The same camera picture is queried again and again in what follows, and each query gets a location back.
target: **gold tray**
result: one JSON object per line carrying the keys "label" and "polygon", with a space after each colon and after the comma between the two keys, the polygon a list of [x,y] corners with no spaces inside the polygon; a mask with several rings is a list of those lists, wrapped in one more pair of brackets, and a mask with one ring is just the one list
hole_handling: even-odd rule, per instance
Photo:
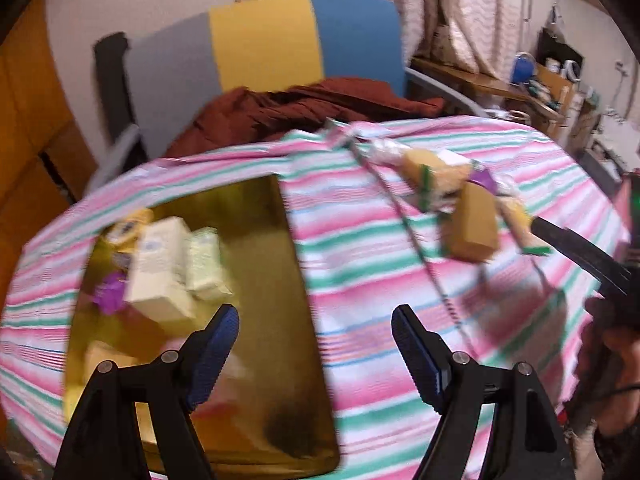
{"label": "gold tray", "polygon": [[[191,420],[219,478],[304,478],[332,471],[340,454],[305,286],[275,176],[206,190],[153,208],[154,219],[184,218],[193,231],[215,227],[240,332],[232,350],[244,368],[232,409],[194,412]],[[113,272],[111,248],[97,239],[71,325],[65,375],[68,421],[88,377],[85,356],[99,340],[139,363],[153,360],[173,337],[131,313],[104,316],[91,302]],[[219,304],[198,304],[197,324],[177,328],[186,338],[204,328]],[[148,406],[138,425],[152,471],[164,472]]]}

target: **cord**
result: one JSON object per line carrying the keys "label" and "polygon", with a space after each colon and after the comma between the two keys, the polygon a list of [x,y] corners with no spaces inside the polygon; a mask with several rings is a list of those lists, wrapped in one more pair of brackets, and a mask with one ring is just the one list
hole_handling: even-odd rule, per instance
{"label": "cord", "polygon": [[593,399],[592,402],[596,402],[598,400],[608,399],[609,397],[626,394],[627,392],[632,392],[633,390],[640,390],[640,383],[628,384],[627,386],[623,386],[622,388],[617,388],[615,390],[611,390],[604,395],[597,396]]}
{"label": "cord", "polygon": [[402,225],[404,226],[404,229],[409,235],[409,240],[414,246],[415,252],[418,254],[418,257],[422,260],[427,270],[427,273],[429,274],[429,277],[434,285],[434,288],[436,289],[437,293],[440,295],[442,299],[442,303],[444,304],[444,307],[447,313],[449,314],[449,317],[451,318],[454,326],[456,327],[456,330],[460,334],[460,337],[465,342],[469,355],[471,355],[473,359],[477,360],[479,357],[479,352],[474,347],[471,337],[466,332],[462,318],[460,317],[460,314],[458,313],[458,311],[456,310],[456,307],[451,301],[451,298],[447,295],[446,291],[440,284],[440,280],[438,279],[436,272],[433,269],[433,266],[431,265],[430,260],[428,259],[427,256],[425,256],[424,251],[422,250],[422,247],[420,245],[420,242],[415,236],[414,229],[409,223],[409,219],[405,216],[404,212],[402,211],[402,206],[398,200],[398,197],[396,197],[395,194],[389,189],[387,183],[382,178],[382,176],[370,166],[369,159],[360,151],[358,147],[359,143],[360,141],[357,139],[350,139],[350,142],[348,143],[348,147],[351,153],[353,153],[356,160],[363,168],[369,171],[369,173],[373,174],[375,179],[378,181],[378,185],[384,191],[386,197],[388,197],[388,199],[391,200],[391,203],[393,204],[394,209],[396,210],[396,213],[402,219]]}
{"label": "cord", "polygon": [[611,108],[612,110],[615,110],[616,108],[616,102],[618,100],[618,95],[620,95],[620,91],[622,90],[622,83],[625,81],[625,75],[624,73],[620,72],[620,83],[618,83],[618,87],[616,88],[616,93],[613,95],[613,99],[611,100],[611,104],[609,105],[609,108]]}

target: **brown cloth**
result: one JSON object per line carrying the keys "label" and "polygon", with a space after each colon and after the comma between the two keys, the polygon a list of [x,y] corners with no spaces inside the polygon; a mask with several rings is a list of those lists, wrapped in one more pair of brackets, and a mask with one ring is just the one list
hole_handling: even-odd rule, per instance
{"label": "brown cloth", "polygon": [[331,77],[283,92],[236,88],[207,104],[164,156],[277,140],[293,129],[314,132],[327,119],[349,123],[434,118],[443,107],[442,98],[410,101],[396,97],[388,83],[359,77]]}

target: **table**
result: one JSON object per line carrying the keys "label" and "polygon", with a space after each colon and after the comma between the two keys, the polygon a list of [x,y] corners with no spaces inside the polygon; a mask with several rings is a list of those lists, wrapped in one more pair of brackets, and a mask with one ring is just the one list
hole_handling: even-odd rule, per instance
{"label": "table", "polygon": [[[368,141],[378,137],[449,148],[510,174],[532,214],[608,253],[625,235],[609,200],[562,149],[531,128],[497,120],[335,124],[317,134],[293,131],[280,142],[158,159],[91,194],[24,248],[0,328],[0,401],[8,417],[55,461],[65,431],[69,326],[102,228],[140,207],[266,174],[279,178],[331,390],[342,461],[328,477],[411,478],[433,434],[438,417],[420,401],[391,335],[390,315],[401,303],[451,349],[491,366],[526,360],[553,403],[567,398],[587,317],[582,301],[596,281],[560,254],[520,255],[504,225],[491,262],[449,260],[437,216],[412,205],[395,170],[366,161]],[[472,473],[489,428],[490,413],[482,412]]]}
{"label": "table", "polygon": [[455,83],[462,86],[462,93],[473,97],[476,94],[489,94],[514,101],[529,101],[529,93],[523,91],[518,86],[500,81],[485,74],[472,74],[454,68],[436,63],[429,59],[414,57],[412,60],[412,68],[423,72],[427,75],[439,75],[446,79],[445,83]]}
{"label": "table", "polygon": [[479,94],[502,97],[506,100],[529,105],[530,110],[533,110],[536,114],[541,116],[544,120],[549,121],[551,124],[556,124],[564,120],[563,114],[552,110],[520,86],[500,81],[499,79],[485,74],[464,72],[463,70],[452,66],[445,66],[421,57],[414,57],[412,60],[412,67],[427,75],[441,79],[446,84],[460,86],[460,91],[472,99],[477,100]]}

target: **wooden cabinet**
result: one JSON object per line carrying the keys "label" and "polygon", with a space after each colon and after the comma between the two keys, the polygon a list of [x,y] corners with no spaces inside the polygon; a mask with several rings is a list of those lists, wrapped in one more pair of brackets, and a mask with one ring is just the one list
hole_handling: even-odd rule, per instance
{"label": "wooden cabinet", "polygon": [[60,86],[45,15],[45,0],[32,0],[0,44],[0,311],[22,246],[69,206],[59,185],[79,200],[96,167]]}
{"label": "wooden cabinet", "polygon": [[45,0],[31,0],[2,44],[22,132],[36,152],[73,120],[54,66]]}
{"label": "wooden cabinet", "polygon": [[36,155],[27,137],[20,133],[5,65],[0,46],[0,197],[7,194],[22,168]]}
{"label": "wooden cabinet", "polygon": [[25,168],[0,206],[0,232],[22,247],[69,206],[39,159]]}
{"label": "wooden cabinet", "polygon": [[80,200],[97,165],[76,122],[70,121],[63,126],[43,152],[73,198]]}

